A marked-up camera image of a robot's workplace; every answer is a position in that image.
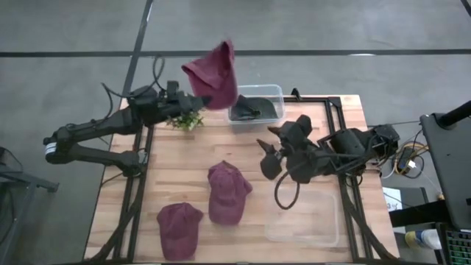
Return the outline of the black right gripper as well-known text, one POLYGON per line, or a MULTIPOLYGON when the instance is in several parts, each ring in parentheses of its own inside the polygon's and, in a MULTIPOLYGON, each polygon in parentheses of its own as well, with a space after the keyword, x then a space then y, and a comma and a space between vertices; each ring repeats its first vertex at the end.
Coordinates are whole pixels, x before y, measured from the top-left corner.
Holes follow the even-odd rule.
MULTIPOLYGON (((322 174, 325 159, 321 158, 321 149, 308 136, 312 132, 311 119, 301 115, 296 121, 287 121, 281 127, 267 127, 268 131, 280 139, 283 155, 286 157, 286 168, 293 181, 308 184, 311 178, 322 174)), ((263 175, 268 180, 275 179, 282 172, 283 156, 272 144, 257 140, 265 152, 260 161, 263 175)))

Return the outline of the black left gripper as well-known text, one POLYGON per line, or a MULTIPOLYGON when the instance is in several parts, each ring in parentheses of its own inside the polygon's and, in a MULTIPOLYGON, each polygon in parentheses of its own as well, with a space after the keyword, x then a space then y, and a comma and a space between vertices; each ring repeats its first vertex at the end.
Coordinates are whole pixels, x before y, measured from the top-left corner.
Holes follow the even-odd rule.
POLYGON ((163 115, 182 115, 204 111, 212 96, 192 96, 180 90, 178 81, 168 81, 166 95, 161 105, 163 115))

